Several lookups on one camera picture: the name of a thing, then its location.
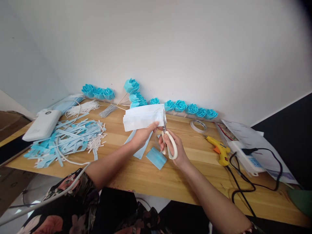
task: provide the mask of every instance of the scissor handle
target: scissor handle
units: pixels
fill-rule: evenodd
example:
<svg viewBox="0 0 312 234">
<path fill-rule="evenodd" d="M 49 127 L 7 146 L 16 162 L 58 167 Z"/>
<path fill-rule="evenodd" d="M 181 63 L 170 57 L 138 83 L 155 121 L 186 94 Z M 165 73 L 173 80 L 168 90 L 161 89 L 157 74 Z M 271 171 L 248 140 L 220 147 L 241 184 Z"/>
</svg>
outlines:
<svg viewBox="0 0 312 234">
<path fill-rule="evenodd" d="M 174 154 L 173 154 L 173 156 L 172 156 L 171 151 L 170 151 L 170 149 L 169 149 L 169 147 L 168 147 L 168 145 L 167 145 L 169 158 L 170 158 L 170 159 L 176 159 L 176 158 L 178 157 L 178 149 L 177 149 L 177 147 L 176 147 L 175 140 L 173 139 L 173 137 L 170 135 L 170 133 L 169 133 L 168 131 L 166 131 L 165 133 L 163 133 L 163 131 L 162 131 L 162 137 L 163 137 L 165 134 L 167 134 L 167 135 L 169 136 L 169 139 L 170 139 L 170 141 L 171 141 L 171 143 L 172 143 L 173 150 L 174 150 Z M 166 155 L 166 148 L 163 149 L 162 153 L 163 153 L 164 155 Z"/>
</svg>

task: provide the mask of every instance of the wooden stick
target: wooden stick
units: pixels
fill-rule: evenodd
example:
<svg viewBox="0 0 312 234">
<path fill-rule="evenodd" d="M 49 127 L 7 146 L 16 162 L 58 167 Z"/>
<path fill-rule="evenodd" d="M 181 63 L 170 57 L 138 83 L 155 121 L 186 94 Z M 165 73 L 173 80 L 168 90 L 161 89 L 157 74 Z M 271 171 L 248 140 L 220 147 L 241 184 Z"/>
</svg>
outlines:
<svg viewBox="0 0 312 234">
<path fill-rule="evenodd" d="M 112 104 L 113 105 L 113 104 Z M 115 106 L 115 105 L 114 105 Z M 118 107 L 118 106 L 116 106 L 116 107 Z M 118 107 L 119 109 L 122 109 L 121 107 Z M 122 109 L 122 110 L 124 110 L 124 111 L 126 111 L 125 109 Z"/>
<path fill-rule="evenodd" d="M 127 95 L 128 93 L 126 92 L 126 94 L 123 96 L 123 98 L 120 100 L 120 102 L 118 102 L 117 105 L 119 105 L 121 103 L 121 101 L 125 98 L 125 96 Z"/>
<path fill-rule="evenodd" d="M 130 101 L 130 99 L 128 99 L 128 100 L 126 100 L 126 101 Z M 121 103 L 125 103 L 126 101 L 123 101 L 123 102 L 121 102 Z"/>
</svg>

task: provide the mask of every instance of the forearm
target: forearm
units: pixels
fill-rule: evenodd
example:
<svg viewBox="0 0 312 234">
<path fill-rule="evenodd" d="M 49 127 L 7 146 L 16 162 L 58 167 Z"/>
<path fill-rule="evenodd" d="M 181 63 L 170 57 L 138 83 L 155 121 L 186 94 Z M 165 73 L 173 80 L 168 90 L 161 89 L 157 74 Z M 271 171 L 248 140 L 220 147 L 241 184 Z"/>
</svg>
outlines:
<svg viewBox="0 0 312 234">
<path fill-rule="evenodd" d="M 241 233 L 251 227 L 247 217 L 191 163 L 180 168 L 207 217 L 221 233 Z"/>
<path fill-rule="evenodd" d="M 85 172 L 100 191 L 138 150 L 137 146 L 128 142 L 105 158 L 92 162 Z"/>
</svg>

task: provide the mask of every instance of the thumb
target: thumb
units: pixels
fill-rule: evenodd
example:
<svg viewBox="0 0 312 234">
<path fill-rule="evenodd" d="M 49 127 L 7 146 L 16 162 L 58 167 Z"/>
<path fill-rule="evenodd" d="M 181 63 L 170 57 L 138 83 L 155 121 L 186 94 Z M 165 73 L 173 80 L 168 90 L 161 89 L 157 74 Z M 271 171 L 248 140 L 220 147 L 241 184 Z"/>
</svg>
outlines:
<svg viewBox="0 0 312 234">
<path fill-rule="evenodd" d="M 169 138 L 168 134 L 164 134 L 163 139 L 164 139 L 165 143 L 167 144 L 171 154 L 174 155 L 175 151 L 173 149 L 173 145 L 172 145 L 172 143 L 170 141 L 170 138 Z"/>
<path fill-rule="evenodd" d="M 148 129 L 149 131 L 153 131 L 155 128 L 157 128 L 158 124 L 159 124 L 159 121 L 156 121 L 156 122 L 154 122 L 154 123 L 151 123 L 151 124 L 147 127 L 147 129 Z"/>
</svg>

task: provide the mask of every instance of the person's left hand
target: person's left hand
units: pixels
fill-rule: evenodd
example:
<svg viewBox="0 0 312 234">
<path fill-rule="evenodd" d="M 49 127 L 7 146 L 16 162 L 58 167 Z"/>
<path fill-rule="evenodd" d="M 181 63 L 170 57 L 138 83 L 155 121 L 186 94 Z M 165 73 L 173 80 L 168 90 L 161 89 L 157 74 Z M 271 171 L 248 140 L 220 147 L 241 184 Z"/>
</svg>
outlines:
<svg viewBox="0 0 312 234">
<path fill-rule="evenodd" d="M 156 121 L 152 123 L 150 126 L 148 126 L 147 128 L 138 129 L 130 142 L 138 149 L 141 149 L 145 145 L 145 142 L 147 141 L 147 139 L 149 138 L 150 133 L 152 131 L 153 132 L 157 131 L 158 124 L 159 122 Z"/>
</svg>

